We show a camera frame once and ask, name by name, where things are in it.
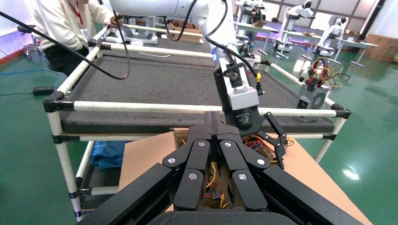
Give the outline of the bystander hand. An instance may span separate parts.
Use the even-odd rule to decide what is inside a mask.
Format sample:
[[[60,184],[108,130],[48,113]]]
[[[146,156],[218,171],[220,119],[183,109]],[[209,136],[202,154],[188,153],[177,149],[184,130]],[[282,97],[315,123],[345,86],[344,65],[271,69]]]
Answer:
[[[123,25],[124,20],[122,18],[112,17],[110,23],[108,24],[108,28],[118,28],[119,25]]]

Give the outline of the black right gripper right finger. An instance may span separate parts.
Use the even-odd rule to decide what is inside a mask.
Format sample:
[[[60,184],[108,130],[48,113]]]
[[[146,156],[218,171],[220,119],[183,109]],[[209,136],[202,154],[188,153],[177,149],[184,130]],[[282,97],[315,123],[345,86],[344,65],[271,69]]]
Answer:
[[[228,215],[242,225],[362,225],[364,214],[301,147],[285,148],[284,169],[243,144],[218,123],[224,178],[234,208]]]

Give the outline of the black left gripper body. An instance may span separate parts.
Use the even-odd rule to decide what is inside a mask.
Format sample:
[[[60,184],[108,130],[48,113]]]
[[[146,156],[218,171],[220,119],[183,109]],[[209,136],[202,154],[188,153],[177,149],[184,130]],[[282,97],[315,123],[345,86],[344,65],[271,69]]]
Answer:
[[[237,127],[241,135],[257,133],[264,119],[258,111],[259,100],[254,88],[248,86],[240,90],[231,103],[221,68],[215,70],[214,79],[227,125]]]

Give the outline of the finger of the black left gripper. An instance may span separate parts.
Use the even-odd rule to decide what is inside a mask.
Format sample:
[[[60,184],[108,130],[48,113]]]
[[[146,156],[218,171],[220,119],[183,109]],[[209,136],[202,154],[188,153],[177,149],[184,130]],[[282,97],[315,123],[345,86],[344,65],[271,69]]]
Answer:
[[[273,130],[277,134],[277,138],[272,138],[270,135],[264,133],[263,131],[259,131],[257,135],[264,141],[270,143],[274,146],[275,160],[277,161],[278,166],[281,169],[284,169],[283,156],[286,154],[285,150],[285,142],[286,142],[286,133],[282,126],[277,122],[276,118],[273,116],[271,112],[267,112],[264,114],[264,118],[271,125]]]

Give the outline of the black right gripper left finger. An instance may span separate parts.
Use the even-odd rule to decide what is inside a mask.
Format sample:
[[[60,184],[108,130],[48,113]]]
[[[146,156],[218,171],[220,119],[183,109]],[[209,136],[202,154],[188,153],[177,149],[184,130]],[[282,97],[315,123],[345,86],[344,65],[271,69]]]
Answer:
[[[80,225],[187,225],[197,222],[206,189],[214,114],[190,127],[187,143],[156,163],[91,214]]]

